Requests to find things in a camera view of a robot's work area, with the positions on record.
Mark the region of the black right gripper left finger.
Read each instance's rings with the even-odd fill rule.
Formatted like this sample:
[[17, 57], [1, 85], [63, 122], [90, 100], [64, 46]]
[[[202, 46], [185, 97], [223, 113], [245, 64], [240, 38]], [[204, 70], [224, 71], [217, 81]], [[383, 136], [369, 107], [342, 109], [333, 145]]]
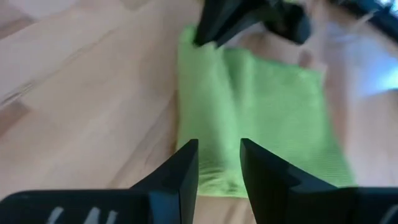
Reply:
[[131, 187], [133, 223], [191, 224], [198, 188], [198, 140], [191, 139], [155, 171]]

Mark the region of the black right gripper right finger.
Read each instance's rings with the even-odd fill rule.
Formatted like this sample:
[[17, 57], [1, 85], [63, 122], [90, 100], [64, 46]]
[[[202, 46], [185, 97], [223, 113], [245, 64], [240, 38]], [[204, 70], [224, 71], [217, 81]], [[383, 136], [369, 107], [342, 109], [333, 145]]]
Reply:
[[336, 187], [292, 165], [254, 141], [241, 140], [244, 184], [258, 223], [338, 221]]

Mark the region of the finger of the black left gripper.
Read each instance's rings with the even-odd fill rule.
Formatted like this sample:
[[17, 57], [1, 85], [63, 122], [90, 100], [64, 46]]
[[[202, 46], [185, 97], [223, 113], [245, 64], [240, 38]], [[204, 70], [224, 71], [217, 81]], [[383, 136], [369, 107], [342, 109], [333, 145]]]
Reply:
[[214, 42], [220, 47], [249, 26], [264, 21], [269, 6], [269, 1], [264, 0], [241, 1], [239, 6], [222, 22], [214, 36]]
[[216, 35], [216, 25], [223, 10], [223, 0], [205, 0], [193, 43], [196, 46], [211, 42]]

